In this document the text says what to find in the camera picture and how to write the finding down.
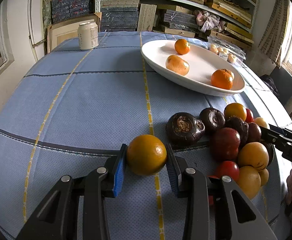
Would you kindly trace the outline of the dark red plum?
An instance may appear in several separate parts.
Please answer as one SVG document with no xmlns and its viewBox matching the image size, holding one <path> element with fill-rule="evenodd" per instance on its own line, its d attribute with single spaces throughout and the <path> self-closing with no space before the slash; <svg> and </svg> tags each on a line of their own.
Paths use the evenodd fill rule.
<svg viewBox="0 0 292 240">
<path fill-rule="evenodd" d="M 213 137 L 212 153 L 219 160 L 234 160 L 237 158 L 239 145 L 239 133 L 232 128 L 222 128 Z"/>
</svg>

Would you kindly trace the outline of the large dark water chestnut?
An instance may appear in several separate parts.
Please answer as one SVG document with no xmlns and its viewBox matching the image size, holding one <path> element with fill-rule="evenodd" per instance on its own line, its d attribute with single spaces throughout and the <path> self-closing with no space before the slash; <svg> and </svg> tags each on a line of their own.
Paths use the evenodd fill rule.
<svg viewBox="0 0 292 240">
<path fill-rule="evenodd" d="M 168 141 L 175 146 L 189 146 L 197 143 L 205 134 L 204 123 L 186 112 L 179 112 L 166 123 Z"/>
</svg>

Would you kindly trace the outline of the blue checked tablecloth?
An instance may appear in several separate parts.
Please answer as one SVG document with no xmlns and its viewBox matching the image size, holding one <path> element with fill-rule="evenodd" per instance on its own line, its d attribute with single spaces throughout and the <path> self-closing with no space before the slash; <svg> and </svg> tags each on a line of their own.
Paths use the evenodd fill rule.
<svg viewBox="0 0 292 240">
<path fill-rule="evenodd" d="M 22 78 L 0 113 L 0 231 L 15 239 L 35 207 L 65 174 L 86 176 L 106 155 L 141 134 L 167 143 L 165 126 L 177 112 L 198 116 L 206 107 L 221 112 L 238 102 L 267 123 L 292 129 L 282 104 L 246 65 L 241 94 L 226 98 L 181 87 L 154 72 L 140 45 L 177 37 L 150 32 L 100 33 L 99 46 L 79 49 L 67 40 L 36 63 Z M 270 179 L 252 200 L 278 239 L 291 223 L 284 214 L 286 178 L 292 163 L 277 152 Z M 166 167 L 141 177 L 126 170 L 117 198 L 106 199 L 111 239 L 182 239 L 186 199 L 171 191 Z"/>
</svg>

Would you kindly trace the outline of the mandarin at plate front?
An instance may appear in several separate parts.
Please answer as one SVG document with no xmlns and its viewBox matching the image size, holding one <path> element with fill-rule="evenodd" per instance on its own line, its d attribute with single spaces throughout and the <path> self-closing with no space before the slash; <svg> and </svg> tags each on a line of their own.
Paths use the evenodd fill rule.
<svg viewBox="0 0 292 240">
<path fill-rule="evenodd" d="M 218 69 L 211 76 L 211 84 L 221 89 L 230 90 L 233 82 L 234 73 L 228 69 Z"/>
</svg>

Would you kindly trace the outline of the dark chair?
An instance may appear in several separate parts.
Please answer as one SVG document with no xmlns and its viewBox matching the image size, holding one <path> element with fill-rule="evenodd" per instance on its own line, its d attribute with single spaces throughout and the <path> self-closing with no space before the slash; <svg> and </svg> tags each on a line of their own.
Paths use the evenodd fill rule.
<svg viewBox="0 0 292 240">
<path fill-rule="evenodd" d="M 264 74 L 260 79 L 283 106 L 292 98 L 292 75 L 284 67 L 275 67 L 270 75 Z"/>
</svg>

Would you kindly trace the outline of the mandarin at plate back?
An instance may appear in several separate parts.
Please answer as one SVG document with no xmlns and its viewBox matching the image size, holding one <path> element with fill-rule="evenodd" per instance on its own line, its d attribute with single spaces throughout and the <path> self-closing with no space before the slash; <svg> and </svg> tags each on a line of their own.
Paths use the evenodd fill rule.
<svg viewBox="0 0 292 240">
<path fill-rule="evenodd" d="M 185 39 L 179 39 L 174 44 L 175 51 L 180 55 L 185 55 L 190 52 L 190 44 Z"/>
</svg>

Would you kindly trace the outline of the white beverage can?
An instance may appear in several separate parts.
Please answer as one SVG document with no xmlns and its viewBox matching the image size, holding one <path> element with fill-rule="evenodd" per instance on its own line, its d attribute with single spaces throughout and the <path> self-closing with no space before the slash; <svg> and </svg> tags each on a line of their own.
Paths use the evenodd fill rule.
<svg viewBox="0 0 292 240">
<path fill-rule="evenodd" d="M 95 21 L 79 24 L 77 29 L 79 47 L 81 50 L 89 50 L 99 45 L 98 26 Z"/>
</svg>

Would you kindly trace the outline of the pale orange persimmon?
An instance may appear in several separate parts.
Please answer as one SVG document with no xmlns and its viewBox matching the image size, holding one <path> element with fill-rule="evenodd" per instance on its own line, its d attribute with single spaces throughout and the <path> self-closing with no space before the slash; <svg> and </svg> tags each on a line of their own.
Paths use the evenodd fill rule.
<svg viewBox="0 0 292 240">
<path fill-rule="evenodd" d="M 166 68 L 177 74 L 185 76 L 188 74 L 190 65 L 177 55 L 170 55 L 166 60 Z"/>
</svg>

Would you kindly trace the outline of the yellow orange fruit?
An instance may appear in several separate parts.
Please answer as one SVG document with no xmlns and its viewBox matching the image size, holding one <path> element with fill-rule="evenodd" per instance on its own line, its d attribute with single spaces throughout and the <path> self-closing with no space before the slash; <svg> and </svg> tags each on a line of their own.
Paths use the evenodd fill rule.
<svg viewBox="0 0 292 240">
<path fill-rule="evenodd" d="M 238 153 L 238 165 L 240 167 L 252 166 L 258 171 L 261 171 L 267 167 L 268 163 L 268 151 L 260 142 L 248 143 Z"/>
</svg>

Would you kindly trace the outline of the framed picture leaning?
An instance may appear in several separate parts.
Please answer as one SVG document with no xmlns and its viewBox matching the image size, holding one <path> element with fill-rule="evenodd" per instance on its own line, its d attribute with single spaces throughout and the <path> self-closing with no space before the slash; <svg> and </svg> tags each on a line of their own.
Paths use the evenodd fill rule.
<svg viewBox="0 0 292 240">
<path fill-rule="evenodd" d="M 77 29 L 82 23 L 95 21 L 100 30 L 101 19 L 102 13 L 96 12 L 49 25 L 47 29 L 47 53 L 50 53 L 63 41 L 78 37 Z"/>
</svg>

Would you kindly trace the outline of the clear plastic fruit package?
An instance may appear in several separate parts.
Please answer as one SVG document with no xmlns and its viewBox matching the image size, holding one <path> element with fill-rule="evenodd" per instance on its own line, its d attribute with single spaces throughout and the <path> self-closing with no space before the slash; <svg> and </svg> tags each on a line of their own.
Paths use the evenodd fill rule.
<svg viewBox="0 0 292 240">
<path fill-rule="evenodd" d="M 235 44 L 213 36 L 209 36 L 207 39 L 208 49 L 219 55 L 228 63 L 241 65 L 246 59 L 246 53 Z"/>
</svg>

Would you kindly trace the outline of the red tomato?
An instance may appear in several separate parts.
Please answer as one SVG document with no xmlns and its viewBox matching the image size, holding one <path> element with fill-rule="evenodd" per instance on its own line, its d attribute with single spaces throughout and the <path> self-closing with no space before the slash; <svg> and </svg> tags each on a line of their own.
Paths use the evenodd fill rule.
<svg viewBox="0 0 292 240">
<path fill-rule="evenodd" d="M 214 175 L 218 178 L 221 178 L 222 176 L 229 176 L 235 181 L 239 179 L 239 174 L 239 167 L 233 161 L 223 161 L 216 167 L 214 172 Z"/>
</svg>

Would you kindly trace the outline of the large orange fruit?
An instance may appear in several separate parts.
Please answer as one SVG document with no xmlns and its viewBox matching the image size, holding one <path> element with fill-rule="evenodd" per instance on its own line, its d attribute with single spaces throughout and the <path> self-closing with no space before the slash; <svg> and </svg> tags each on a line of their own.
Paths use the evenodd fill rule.
<svg viewBox="0 0 292 240">
<path fill-rule="evenodd" d="M 126 157 L 128 166 L 134 174 L 151 176 L 164 167 L 167 150 L 160 139 L 150 134 L 143 134 L 130 142 Z"/>
</svg>

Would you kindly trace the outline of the mandarin at plate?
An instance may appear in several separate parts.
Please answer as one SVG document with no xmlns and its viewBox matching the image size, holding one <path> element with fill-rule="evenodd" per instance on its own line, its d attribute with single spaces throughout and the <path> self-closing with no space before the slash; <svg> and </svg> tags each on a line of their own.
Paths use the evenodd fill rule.
<svg viewBox="0 0 292 240">
<path fill-rule="evenodd" d="M 230 90 L 233 82 L 234 73 L 228 69 L 218 69 L 211 76 L 211 84 L 221 89 Z"/>
<path fill-rule="evenodd" d="M 174 44 L 175 51 L 180 55 L 185 55 L 190 52 L 190 44 L 185 39 L 179 39 Z"/>
</svg>

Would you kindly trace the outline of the pink plastic bag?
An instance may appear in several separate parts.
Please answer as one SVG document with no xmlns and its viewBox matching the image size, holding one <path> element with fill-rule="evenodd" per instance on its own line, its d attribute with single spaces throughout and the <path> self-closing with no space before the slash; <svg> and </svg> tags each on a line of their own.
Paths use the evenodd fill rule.
<svg viewBox="0 0 292 240">
<path fill-rule="evenodd" d="M 222 21 L 219 16 L 211 14 L 206 10 L 194 10 L 193 15 L 196 17 L 196 23 L 199 26 L 199 31 L 205 33 L 207 30 L 223 31 L 225 21 Z"/>
</svg>

